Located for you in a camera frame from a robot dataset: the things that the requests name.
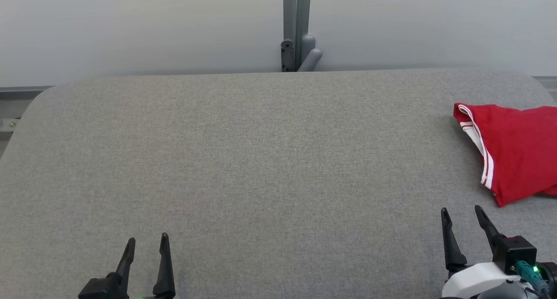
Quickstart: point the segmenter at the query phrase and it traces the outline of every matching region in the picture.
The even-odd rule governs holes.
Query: red cloth
[[[557,107],[455,103],[454,118],[482,154],[481,182],[498,206],[537,193],[557,196]]]

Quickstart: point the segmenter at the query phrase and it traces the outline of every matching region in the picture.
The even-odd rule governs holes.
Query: white wall
[[[317,69],[482,65],[557,75],[557,0],[312,0]]]
[[[280,71],[282,0],[0,0],[0,87]]]
[[[557,75],[556,0],[312,0],[318,70]],[[0,87],[279,71],[282,0],[0,0]]]

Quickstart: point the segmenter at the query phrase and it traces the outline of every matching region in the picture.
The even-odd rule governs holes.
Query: cable connector
[[[547,298],[549,293],[549,285],[541,278],[537,268],[531,267],[526,261],[518,261],[515,265],[517,274],[530,283],[538,297]]]

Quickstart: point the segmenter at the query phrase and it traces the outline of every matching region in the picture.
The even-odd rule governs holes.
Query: gray upholstered pad
[[[554,104],[476,69],[114,77],[41,94],[0,161],[0,292],[75,298],[169,233],[180,298],[435,298],[440,209],[470,262],[474,204],[557,261],[557,198],[496,208],[453,103]]]

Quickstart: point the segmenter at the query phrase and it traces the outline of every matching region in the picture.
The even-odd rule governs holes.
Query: gray metal bracket
[[[315,47],[315,37],[308,34],[310,0],[283,0],[282,3],[284,9],[282,71],[313,71],[323,52]],[[290,47],[293,47],[292,57],[289,54]]]
[[[291,40],[285,40],[280,44],[282,71],[294,70],[294,43]]]
[[[13,132],[19,121],[16,118],[0,118],[0,132]]]

